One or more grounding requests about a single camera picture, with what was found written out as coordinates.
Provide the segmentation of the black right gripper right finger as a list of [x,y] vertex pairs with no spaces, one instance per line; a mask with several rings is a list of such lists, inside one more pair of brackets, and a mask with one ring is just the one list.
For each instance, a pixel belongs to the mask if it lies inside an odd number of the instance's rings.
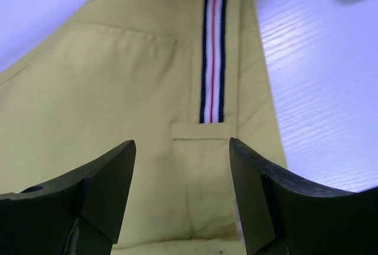
[[305,179],[229,142],[248,254],[376,254],[377,189],[350,192]]

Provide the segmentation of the yellow-green trousers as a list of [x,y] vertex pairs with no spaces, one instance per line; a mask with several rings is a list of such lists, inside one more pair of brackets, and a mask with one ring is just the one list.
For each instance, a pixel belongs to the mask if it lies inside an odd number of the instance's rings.
[[90,0],[1,73],[1,192],[135,141],[114,254],[245,254],[230,138],[286,164],[254,0]]

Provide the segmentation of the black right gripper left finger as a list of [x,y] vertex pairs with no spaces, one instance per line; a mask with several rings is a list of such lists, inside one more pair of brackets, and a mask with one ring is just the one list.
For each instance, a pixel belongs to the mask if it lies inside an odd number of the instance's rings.
[[20,193],[1,195],[1,254],[110,254],[119,240],[136,145]]

